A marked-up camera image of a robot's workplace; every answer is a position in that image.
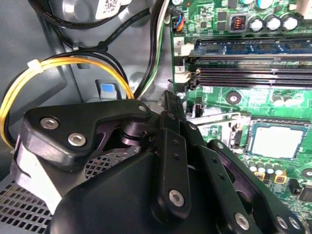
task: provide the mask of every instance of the white wire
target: white wire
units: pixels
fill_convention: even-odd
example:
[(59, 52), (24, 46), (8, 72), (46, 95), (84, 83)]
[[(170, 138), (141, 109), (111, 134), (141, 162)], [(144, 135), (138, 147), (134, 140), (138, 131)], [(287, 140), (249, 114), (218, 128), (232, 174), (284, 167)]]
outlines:
[[(170, 0), (165, 0), (162, 3), (160, 12), (159, 12), (159, 16), (158, 16), (158, 21), (157, 21), (157, 35), (156, 35), (156, 51), (158, 53), (158, 49), (160, 47), (160, 32), (162, 30), (162, 24), (165, 20), (165, 16), (166, 16), (166, 11), (169, 5), (169, 1)], [(147, 85), (145, 86), (145, 88), (143, 89), (142, 93), (140, 94), (140, 96), (137, 99), (141, 99), (142, 96), (146, 93), (146, 91), (150, 88), (150, 86), (152, 85), (152, 83), (154, 82), (156, 75), (152, 77), (152, 80), (150, 82), (147, 83)]]
[(159, 12), (159, 17), (158, 17), (158, 21), (157, 21), (157, 51), (160, 45), (160, 31), (161, 31), (161, 26), (164, 22), (165, 16), (166, 16), (166, 11), (169, 5), (169, 1), (170, 0), (165, 0), (161, 6), (161, 10)]

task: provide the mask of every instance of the cable bundle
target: cable bundle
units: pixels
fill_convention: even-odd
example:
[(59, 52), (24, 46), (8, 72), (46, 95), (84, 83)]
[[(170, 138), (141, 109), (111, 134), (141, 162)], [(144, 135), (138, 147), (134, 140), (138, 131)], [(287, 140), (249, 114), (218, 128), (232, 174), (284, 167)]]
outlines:
[[(71, 29), (87, 29), (102, 25), (103, 23), (110, 20), (104, 19), (94, 23), (87, 24), (67, 22), (59, 18), (55, 19), (55, 16), (52, 15), (52, 10), (48, 5), (47, 0), (45, 0), (46, 1), (45, 3), (47, 5), (44, 4), (42, 5), (37, 0), (28, 0), (28, 1), (38, 14), (40, 14), (45, 20), (47, 20), (52, 24), (51, 26), (56, 32), (56, 34), (59, 36), (62, 42), (69, 47), (73, 46), (72, 41), (66, 38), (58, 27), (66, 27)], [(127, 76), (121, 64), (114, 56), (107, 53), (106, 51), (108, 45), (112, 43), (127, 27), (129, 27), (131, 24), (138, 21), (139, 19), (149, 15), (150, 9), (145, 9), (129, 18), (116, 31), (114, 31), (105, 41), (101, 41), (96, 47), (80, 48), (77, 51), (54, 55), (42, 62), (35, 60), (35, 62), (32, 62), (32, 65), (29, 67), (29, 69), (17, 75), (8, 85), (3, 97), (2, 105), (0, 107), (0, 134), (3, 141), (11, 148), (14, 148), (16, 144), (16, 141), (12, 138), (11, 134), (9, 133), (9, 112), (20, 90), (35, 75), (42, 73), (45, 70), (53, 67), (79, 63), (89, 63), (98, 66), (103, 70), (107, 71), (108, 73), (110, 73), (119, 82), (121, 87), (125, 90), (127, 98), (140, 99), (153, 83), (158, 71), (163, 38), (163, 22), (168, 5), (169, 0), (156, 0), (153, 6), (151, 13), (151, 33), (150, 33), (151, 41), (150, 41), (149, 64), (142, 78), (142, 81), (134, 94), (131, 88), (129, 87)], [(183, 28), (184, 24), (183, 16), (180, 16), (179, 19), (180, 22), (179, 24), (177, 24), (177, 30), (179, 30), (180, 27)], [(71, 56), (93, 57), (101, 61), (104, 61), (109, 66), (98, 61), (89, 60), (86, 58), (73, 58)]]

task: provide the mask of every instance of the green circuit board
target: green circuit board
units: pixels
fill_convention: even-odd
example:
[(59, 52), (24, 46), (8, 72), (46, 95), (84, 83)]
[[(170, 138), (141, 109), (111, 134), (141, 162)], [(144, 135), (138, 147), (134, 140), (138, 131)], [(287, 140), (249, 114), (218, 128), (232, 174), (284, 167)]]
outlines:
[[(236, 92), (241, 95), (238, 104), (229, 104), (228, 93)], [(284, 89), (248, 89), (230, 87), (197, 87), (194, 91), (188, 91), (184, 98), (184, 105), (194, 105), (197, 97), (202, 97), (204, 105), (203, 116), (230, 112), (246, 112), (251, 116), (281, 117), (283, 119), (302, 119), (312, 121), (312, 91), (308, 90), (284, 90)], [(272, 97), (287, 97), (291, 103), (279, 102), (278, 106)], [(207, 128), (200, 128), (204, 139), (208, 142), (212, 139), (221, 140), (222, 127), (215, 124)], [(295, 158), (269, 158), (248, 154), (248, 132), (250, 127), (243, 129), (240, 147), (244, 152), (241, 159), (261, 161), (263, 163), (278, 163), (287, 174), (287, 180), (295, 178), (300, 186), (312, 185), (312, 175), (304, 176), (306, 169), (312, 171), (312, 129), (307, 127), (307, 133), (303, 138), (300, 149)], [(267, 186), (280, 198), (301, 220), (312, 219), (312, 202), (305, 202), (291, 194), (288, 182), (285, 184), (274, 183), (273, 176), (268, 178)]]
[[(261, 9), (259, 3), (267, 7)], [(293, 5), (298, 4), (298, 0), (184, 0), (175, 7), (183, 12), (184, 26), (178, 32), (175, 28), (177, 18), (172, 18), (171, 44), (173, 58), (174, 88), (185, 82), (186, 77), (191, 77), (195, 88), (185, 93), (180, 93), (185, 112), (190, 121), (200, 117), (219, 115), (220, 117), (209, 119), (206, 123), (196, 124), (201, 131), (206, 142), (213, 139), (222, 140), (230, 148), (233, 146), (233, 132), (227, 122), (222, 121), (229, 118), (226, 113), (244, 113), (246, 121), (240, 126), (240, 142), (231, 150), (250, 167), (250, 162), (263, 163), (280, 166), (285, 176), (283, 183), (277, 180), (278, 174), (263, 174), (262, 181), (265, 185), (292, 211), (307, 228), (308, 223), (312, 223), (312, 90), (305, 89), (304, 84), (309, 77), (303, 77), (297, 82), (296, 87), (290, 87), (287, 82), (292, 78), (287, 78), (285, 89), (274, 88), (267, 85), (257, 87), (257, 81), (261, 84), (261, 79), (266, 75), (275, 73), (261, 73), (253, 70), (265, 68), (278, 69), (302, 69), (311, 65), (311, 59), (262, 59), (248, 60), (237, 59), (244, 55), (257, 57), (261, 54), (270, 54), (274, 58), (277, 54), (311, 54), (309, 38), (312, 34), (312, 21), (305, 20), (304, 17), (295, 10)], [(270, 16), (274, 15), (282, 22), (277, 30), (270, 30), (267, 22)], [(298, 20), (298, 25), (293, 30), (285, 30), (285, 16), (292, 16)], [(232, 28), (235, 19), (244, 20), (241, 30), (235, 31)], [(253, 31), (251, 22), (255, 19), (263, 22), (263, 27), (259, 32)], [(274, 38), (267, 48), (275, 47), (278, 44), (281, 48), (289, 37), (296, 37), (298, 40), (290, 42), (299, 48), (295, 50), (268, 49), (262, 52), (258, 46), (266, 43), (266, 39)], [(182, 47), (187, 48), (188, 43), (194, 44), (190, 53), (182, 52)], [(246, 74), (253, 73), (255, 77), (248, 77), (253, 83), (243, 83), (232, 87), (218, 87), (223, 83), (228, 85), (230, 78), (226, 69), (237, 68), (246, 69)], [(237, 79), (243, 79), (244, 71), (239, 71)], [(272, 78), (270, 82), (278, 82), (281, 77)], [(229, 93), (237, 94), (237, 102), (228, 99)], [(200, 103), (203, 113), (196, 114), (196, 107)], [(294, 195), (290, 190), (290, 181), (296, 179), (305, 194)]]
[[(173, 32), (174, 36), (183, 36), (187, 41), (194, 38), (214, 38), (214, 37), (258, 37), (266, 35), (291, 36), (294, 34), (312, 33), (310, 21), (302, 20), (302, 16), (290, 9), (290, 4), (295, 4), (296, 0), (273, 0), (270, 7), (260, 9), (256, 1), (250, 4), (243, 4), (241, 0), (185, 0), (177, 9), (184, 13), (185, 25), (182, 32)], [(249, 29), (248, 20), (254, 16), (265, 20), (268, 15), (274, 14), (282, 18), (286, 14), (293, 14), (299, 19), (299, 25), (292, 31), (283, 30), (282, 27), (276, 31), (263, 29), (254, 33)], [(246, 16), (246, 27), (242, 31), (231, 30), (234, 16)]]

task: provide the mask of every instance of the black power cable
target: black power cable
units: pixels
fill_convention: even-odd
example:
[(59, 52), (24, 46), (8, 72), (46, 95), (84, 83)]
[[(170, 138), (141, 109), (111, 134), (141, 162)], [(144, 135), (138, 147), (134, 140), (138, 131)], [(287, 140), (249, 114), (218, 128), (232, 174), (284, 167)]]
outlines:
[(150, 15), (150, 8), (146, 8), (127, 19), (118, 29), (116, 29), (105, 41), (101, 41), (96, 48), (107, 48), (125, 29), (138, 20)]
[(138, 88), (136, 89), (134, 95), (135, 98), (138, 98), (140, 94), (142, 93), (143, 89), (145, 88), (150, 76), (152, 75), (155, 62), (156, 62), (156, 53), (157, 53), (157, 21), (159, 17), (159, 13), (161, 10), (161, 6), (163, 4), (164, 0), (156, 0), (152, 13), (151, 13), (151, 45), (150, 45), (150, 58), (149, 63), (146, 69), (146, 72), (142, 78), (142, 81), (140, 82)]
[(31, 7), (34, 9), (34, 11), (37, 14), (39, 14), (41, 17), (43, 17), (45, 21), (48, 21), (49, 23), (57, 27), (63, 27), (63, 28), (68, 28), (68, 29), (80, 29), (80, 30), (85, 30), (85, 29), (90, 29), (90, 28), (101, 26), (102, 24), (105, 24), (111, 19), (113, 19), (114, 17), (116, 17), (120, 12), (122, 12), (127, 7), (127, 5), (121, 6), (119, 12), (116, 15), (107, 19), (102, 19), (99, 21), (91, 22), (91, 23), (77, 23), (77, 22), (66, 21), (66, 20), (56, 17), (55, 15), (52, 14), (52, 12), (47, 10), (44, 7), (44, 5), (38, 0), (28, 0), (28, 2), (31, 5)]

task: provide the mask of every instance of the metal screw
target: metal screw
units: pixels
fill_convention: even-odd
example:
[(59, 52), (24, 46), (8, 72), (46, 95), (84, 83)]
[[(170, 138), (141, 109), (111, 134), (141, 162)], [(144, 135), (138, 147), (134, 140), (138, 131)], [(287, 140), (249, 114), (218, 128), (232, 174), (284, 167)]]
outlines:
[(283, 218), (281, 218), (280, 216), (276, 216), (276, 219), (277, 219), (279, 225), (281, 225), (281, 227), (282, 227), (283, 229), (288, 229), (288, 225), (287, 225), (287, 223), (285, 222), (285, 220), (283, 220)]
[(224, 149), (223, 145), (220, 142), (217, 142), (216, 144), (220, 149)]
[(232, 97), (230, 97), (230, 100), (231, 100), (232, 102), (235, 102), (235, 101), (237, 101), (237, 97), (232, 96)]
[(49, 129), (49, 130), (56, 129), (59, 126), (58, 121), (56, 119), (53, 119), (53, 118), (43, 118), (40, 121), (40, 124), (43, 128)]
[(190, 127), (193, 129), (193, 130), (196, 130), (196, 126), (192, 123), (190, 123)]
[(249, 230), (249, 222), (241, 213), (235, 214), (236, 223), (244, 230)]
[(176, 119), (175, 115), (172, 114), (172, 113), (170, 113), (170, 112), (168, 112), (168, 116), (169, 116), (171, 119)]
[(80, 133), (72, 133), (68, 136), (68, 142), (73, 146), (83, 146), (86, 143), (86, 138)]
[(177, 93), (176, 94), (180, 99), (184, 99), (185, 98), (185, 93)]
[(139, 108), (141, 111), (144, 111), (144, 112), (147, 111), (146, 108), (145, 108), (144, 106), (138, 106), (138, 108)]
[(181, 207), (184, 205), (183, 195), (175, 189), (169, 191), (169, 199), (175, 206)]
[(291, 222), (291, 224), (293, 225), (294, 228), (300, 229), (299, 224), (297, 223), (297, 221), (294, 218), (289, 217), (289, 221)]

